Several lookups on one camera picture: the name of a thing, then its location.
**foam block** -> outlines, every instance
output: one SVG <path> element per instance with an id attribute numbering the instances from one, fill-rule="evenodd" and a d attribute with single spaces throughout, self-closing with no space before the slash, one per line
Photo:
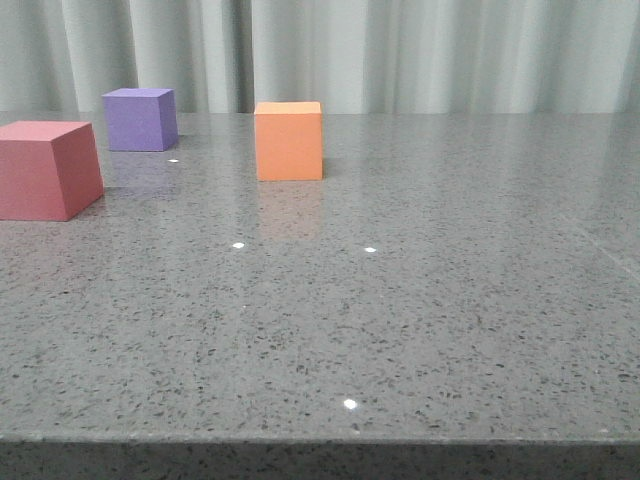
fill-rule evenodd
<path id="1" fill-rule="evenodd" d="M 109 150 L 162 152 L 178 141 L 170 88 L 121 88 L 102 95 Z"/>
<path id="2" fill-rule="evenodd" d="M 103 193 L 90 123 L 0 127 L 0 220 L 66 221 Z"/>
<path id="3" fill-rule="evenodd" d="M 322 179 L 319 102 L 260 102 L 255 129 L 258 180 Z"/>

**purple cube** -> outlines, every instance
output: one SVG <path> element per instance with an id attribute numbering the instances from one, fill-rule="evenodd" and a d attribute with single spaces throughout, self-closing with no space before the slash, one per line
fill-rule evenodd
<path id="1" fill-rule="evenodd" d="M 121 88 L 102 95 L 109 150 L 161 152 L 178 141 L 171 88 Z"/>

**background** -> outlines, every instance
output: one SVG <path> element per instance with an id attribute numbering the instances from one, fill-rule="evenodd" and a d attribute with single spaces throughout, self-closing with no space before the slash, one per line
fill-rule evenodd
<path id="1" fill-rule="evenodd" d="M 640 110 L 638 0 L 0 0 L 0 110 Z"/>

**pink cube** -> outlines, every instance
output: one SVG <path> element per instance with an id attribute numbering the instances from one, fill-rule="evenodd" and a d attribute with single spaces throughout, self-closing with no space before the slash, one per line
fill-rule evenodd
<path id="1" fill-rule="evenodd" d="M 66 221 L 103 194 L 90 123 L 0 127 L 0 220 Z"/>

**cube top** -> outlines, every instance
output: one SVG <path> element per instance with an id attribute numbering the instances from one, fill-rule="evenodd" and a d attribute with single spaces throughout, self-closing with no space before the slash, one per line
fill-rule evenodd
<path id="1" fill-rule="evenodd" d="M 172 88 L 120 88 L 113 92 L 105 93 L 103 97 L 151 97 L 157 98 L 173 92 Z"/>
<path id="2" fill-rule="evenodd" d="M 0 140 L 50 142 L 89 122 L 20 121 L 0 127 Z"/>
<path id="3" fill-rule="evenodd" d="M 320 102 L 258 102 L 256 115 L 322 113 Z"/>

